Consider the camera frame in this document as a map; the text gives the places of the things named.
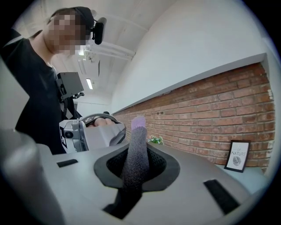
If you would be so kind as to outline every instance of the ceiling light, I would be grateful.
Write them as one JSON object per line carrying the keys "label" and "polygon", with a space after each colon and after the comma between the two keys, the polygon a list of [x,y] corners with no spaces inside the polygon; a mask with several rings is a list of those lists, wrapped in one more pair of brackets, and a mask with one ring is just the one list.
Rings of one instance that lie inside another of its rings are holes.
{"label": "ceiling light", "polygon": [[78,55],[84,55],[84,50],[83,49],[79,50]]}
{"label": "ceiling light", "polygon": [[81,45],[80,50],[78,50],[78,55],[84,55],[85,46]]}
{"label": "ceiling light", "polygon": [[88,86],[89,88],[92,90],[93,89],[93,86],[92,86],[92,83],[91,83],[91,79],[86,79],[87,83],[88,83]]}

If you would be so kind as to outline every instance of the black rubber opening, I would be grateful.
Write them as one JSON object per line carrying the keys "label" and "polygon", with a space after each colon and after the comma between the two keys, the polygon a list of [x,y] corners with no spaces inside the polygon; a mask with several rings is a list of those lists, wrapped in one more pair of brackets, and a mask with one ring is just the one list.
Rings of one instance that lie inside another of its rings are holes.
{"label": "black rubber opening", "polygon": [[94,172],[100,181],[107,187],[118,189],[114,203],[103,210],[119,219],[123,219],[133,209],[143,192],[165,190],[180,173],[180,165],[172,156],[150,145],[147,148],[149,173],[142,184],[142,189],[125,191],[121,173],[128,154],[128,146],[99,158],[94,165]]}
{"label": "black rubber opening", "polygon": [[[167,162],[162,156],[153,152],[149,148],[147,148],[147,152],[148,152],[148,161],[149,161],[149,173],[145,181],[151,180],[157,177],[158,175],[160,175],[167,166]],[[128,149],[125,149],[115,157],[110,158],[106,163],[107,168],[119,178],[121,178],[121,173],[127,154],[128,154]]]}

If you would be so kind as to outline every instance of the green plant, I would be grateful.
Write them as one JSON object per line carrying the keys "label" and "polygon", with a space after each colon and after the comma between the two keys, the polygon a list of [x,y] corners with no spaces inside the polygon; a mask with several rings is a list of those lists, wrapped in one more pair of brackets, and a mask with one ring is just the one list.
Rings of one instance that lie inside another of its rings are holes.
{"label": "green plant", "polygon": [[158,137],[151,135],[150,138],[148,139],[148,142],[163,145],[163,138],[161,136],[159,136],[159,138],[158,138]]}

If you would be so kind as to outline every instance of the picture frame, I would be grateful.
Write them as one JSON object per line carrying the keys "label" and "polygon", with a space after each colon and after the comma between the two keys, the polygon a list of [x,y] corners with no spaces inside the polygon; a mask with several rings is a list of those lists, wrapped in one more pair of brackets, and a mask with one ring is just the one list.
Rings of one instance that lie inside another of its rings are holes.
{"label": "picture frame", "polygon": [[250,141],[231,140],[226,170],[243,173],[250,151]]}

